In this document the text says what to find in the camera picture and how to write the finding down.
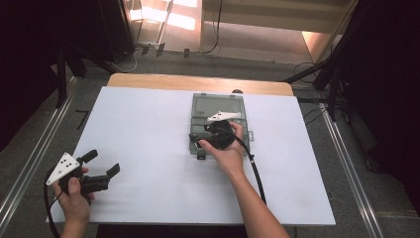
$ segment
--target metal frame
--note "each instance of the metal frame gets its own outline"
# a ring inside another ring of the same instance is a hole
[[[321,109],[326,109],[324,104],[322,103],[320,103],[319,106]],[[385,236],[376,218],[375,212],[370,204],[368,195],[366,194],[362,182],[359,179],[355,166],[353,165],[352,158],[350,157],[350,154],[340,134],[337,122],[333,122],[331,117],[325,111],[323,112],[325,123],[327,125],[328,131],[330,132],[331,139],[333,139],[334,146],[336,147],[337,153],[342,163],[347,180],[349,181],[350,188],[352,189],[356,203],[358,204],[359,211],[367,228],[367,233],[371,238],[383,238]]]
[[[28,157],[28,160],[22,168],[22,171],[16,179],[15,183],[13,184],[12,189],[10,189],[9,193],[6,195],[6,198],[1,203],[0,237],[3,236],[7,225],[12,219],[16,208],[18,207],[26,189],[29,186],[29,183],[32,180],[32,177],[35,174],[35,171],[44,158],[44,154],[46,153],[46,150],[49,147],[50,142],[52,141],[53,136],[61,124],[62,118],[65,116],[68,106],[73,99],[76,85],[77,78],[73,77],[67,87],[68,97],[63,102],[63,105],[56,109],[53,113],[52,118],[50,119],[46,129],[43,132],[43,135],[41,136],[31,155]]]
[[[166,4],[166,17],[164,19],[164,22],[160,23],[160,26],[158,28],[157,31],[157,38],[154,42],[136,42],[136,46],[140,46],[140,47],[149,47],[149,46],[159,46],[161,43],[161,38],[163,37],[163,33],[164,33],[164,29],[166,28],[167,25],[167,20],[169,19],[169,15],[170,15],[170,11],[172,10],[172,5],[173,5],[173,0],[169,0],[167,1]]]

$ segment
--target black equipment stand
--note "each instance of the black equipment stand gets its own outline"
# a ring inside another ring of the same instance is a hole
[[[56,103],[56,108],[61,107],[65,98],[67,98],[67,83],[66,83],[66,74],[65,74],[65,63],[67,62],[68,67],[73,72],[74,76],[84,77],[86,75],[86,67],[84,66],[81,57],[87,58],[102,67],[109,73],[117,72],[117,69],[108,65],[101,59],[97,58],[89,51],[83,49],[82,47],[72,44],[64,38],[65,30],[62,25],[62,21],[59,20],[58,14],[52,14],[48,0],[43,0],[42,4],[46,9],[48,18],[50,18],[50,23],[52,24],[52,35],[55,36],[56,41],[56,76],[57,76],[57,89],[58,89],[58,100]]]
[[[98,59],[96,56],[89,53],[85,49],[61,40],[56,54],[56,71],[58,79],[58,100],[55,106],[56,108],[59,108],[65,98],[67,98],[65,62],[68,63],[68,66],[70,67],[74,76],[84,77],[86,75],[87,70],[80,56],[91,60],[110,74],[117,72],[115,68],[106,64],[101,59]]]
[[[346,49],[346,46],[349,44],[349,41],[352,39],[354,32],[362,23],[362,21],[368,14],[370,7],[373,6],[374,2],[374,0],[359,2],[358,6],[355,9],[354,16],[350,20],[349,26],[345,34],[343,35],[343,38],[337,43],[337,46],[326,59],[315,63],[312,67],[309,67],[293,75],[290,78],[278,80],[278,82],[293,83],[309,74],[321,70],[315,78],[313,85],[316,90],[322,90],[327,86],[328,82],[331,81],[330,95],[327,98],[327,111],[334,122],[336,121],[334,107],[336,103],[337,89],[341,79],[340,68],[345,58],[344,50],[348,50]]]

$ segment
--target black curtain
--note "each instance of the black curtain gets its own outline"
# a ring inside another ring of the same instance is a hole
[[[419,16],[410,1],[375,1],[341,66],[346,97],[377,140],[367,154],[404,183],[420,214]]]
[[[0,2],[0,151],[56,89],[56,42],[40,0]]]

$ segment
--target gray plastic case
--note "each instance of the gray plastic case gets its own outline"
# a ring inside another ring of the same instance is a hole
[[[218,112],[240,112],[241,118],[232,118],[229,121],[235,121],[244,128],[243,141],[249,147],[247,114],[245,113],[244,98],[237,94],[218,95],[207,93],[194,93],[192,99],[191,110],[191,127],[190,133],[200,138],[210,137],[210,133],[204,130],[204,125],[208,125],[211,121],[207,121],[208,117]],[[197,155],[198,148],[195,143],[189,142],[189,151],[191,155]]]

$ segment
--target white paper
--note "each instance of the white paper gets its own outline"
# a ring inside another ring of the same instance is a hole
[[[243,223],[235,194],[216,161],[197,161],[189,154],[193,93],[102,88],[73,156],[98,151],[86,165],[90,176],[104,175],[116,163],[121,171],[108,190],[96,192],[91,222]],[[296,98],[243,97],[254,132],[250,147],[270,210],[285,225],[334,225]],[[258,191],[248,159],[245,170]],[[58,204],[52,214],[55,221],[64,220]]]

